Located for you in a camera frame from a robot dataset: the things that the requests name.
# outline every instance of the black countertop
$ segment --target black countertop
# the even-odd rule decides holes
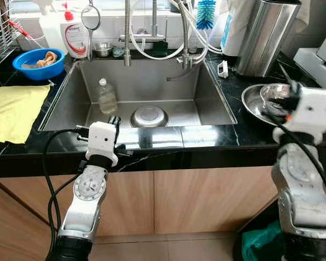
[[[0,81],[6,85],[45,85],[48,81],[32,82],[20,72],[14,71],[11,62],[18,55],[13,53],[0,65]],[[228,59],[229,66],[234,60]],[[318,87],[295,64],[280,54],[278,60],[284,63],[290,76],[306,86]],[[25,144],[0,142],[0,177],[40,176],[42,174],[41,153],[47,139],[53,132],[40,131],[39,127],[53,99],[61,87],[73,60],[67,57],[65,71],[51,79],[55,84],[45,99],[41,112],[35,120],[30,136]],[[152,136],[162,133],[162,128],[122,129],[118,143],[133,140],[134,155],[120,157],[118,167],[113,171],[143,171],[168,169],[194,169],[211,167],[264,166],[275,163],[278,145],[272,139],[273,127],[251,116],[242,105],[241,94],[250,85],[260,83],[285,82],[278,63],[266,78],[245,78],[229,72],[227,79],[217,76],[219,55],[208,54],[206,63],[223,92],[236,120],[234,125],[194,126],[164,128],[169,140],[162,139],[153,146]],[[326,134],[319,145],[321,162],[326,169]],[[48,170],[51,175],[66,175],[76,172],[78,163],[84,159],[87,144],[77,141],[73,133],[58,136],[51,143],[48,155]]]

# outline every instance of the plastic bottle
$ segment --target plastic bottle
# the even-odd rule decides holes
[[[88,30],[82,24],[81,18],[74,18],[72,12],[68,11],[67,3],[64,3],[66,11],[65,21],[60,24],[60,33],[64,44],[71,57],[85,58],[88,48]]]
[[[39,24],[48,43],[48,47],[60,49],[67,54],[67,49],[60,35],[61,14],[50,13],[46,1],[34,0],[34,2],[41,9],[42,17],[39,19]]]
[[[117,110],[115,89],[104,78],[99,80],[98,103],[103,114],[109,114]]]

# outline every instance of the wooden cabinet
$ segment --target wooden cabinet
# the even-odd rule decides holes
[[[277,195],[271,167],[155,171],[158,234],[234,231]]]
[[[55,188],[71,176],[51,177]],[[44,177],[0,183],[46,221],[50,194]],[[111,173],[97,236],[234,231],[271,203],[271,167]],[[58,195],[62,217],[72,184]]]
[[[44,260],[49,227],[0,189],[0,260]]]
[[[55,188],[72,176],[51,177]],[[0,178],[0,183],[44,219],[50,198],[44,177]],[[62,218],[72,201],[72,184],[58,195]],[[153,171],[110,173],[97,236],[153,234]]]

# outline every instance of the product label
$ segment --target product label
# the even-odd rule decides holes
[[[225,48],[225,46],[226,46],[227,38],[228,38],[228,34],[229,34],[230,23],[231,23],[232,19],[233,19],[233,16],[231,14],[229,14],[227,17],[226,27],[224,29],[223,36],[221,38],[221,47],[222,48]]]
[[[86,53],[87,44],[85,43],[85,35],[77,24],[68,26],[65,30],[65,38],[70,48],[79,55]]]

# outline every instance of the faucet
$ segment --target faucet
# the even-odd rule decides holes
[[[130,26],[130,0],[125,1],[126,17],[124,19],[124,35],[120,35],[120,41],[124,41],[124,65],[131,66],[131,56],[129,49],[129,26]],[[157,24],[157,0],[152,0],[152,33],[151,34],[134,34],[136,42],[159,42],[165,41],[165,35],[159,35]]]
[[[189,38],[188,38],[188,26],[187,26],[187,18],[185,12],[185,6],[182,0],[175,0],[179,5],[181,18],[183,21],[183,30],[184,30],[184,49],[183,55],[180,58],[177,58],[178,63],[183,64],[183,70],[189,70],[193,66],[193,58],[189,55]]]
[[[124,19],[124,65],[126,67],[131,66],[131,56],[129,49],[129,26],[130,26],[130,0],[126,0],[126,17]]]
[[[188,48],[188,25],[187,17],[184,7],[184,2],[182,0],[174,0],[178,3],[182,21],[183,21],[183,30],[184,30],[184,49],[182,57],[177,58],[178,63],[182,63],[184,70],[189,70],[193,65],[193,58],[189,56]],[[131,66],[131,55],[129,49],[129,31],[130,31],[130,0],[125,0],[126,4],[126,17],[124,20],[124,35],[120,35],[120,41],[124,41],[124,65]],[[158,24],[157,24],[157,0],[152,0],[152,33],[151,34],[134,34],[133,37],[137,42],[142,42],[145,39],[145,42],[159,42],[165,41],[166,35],[158,34]]]

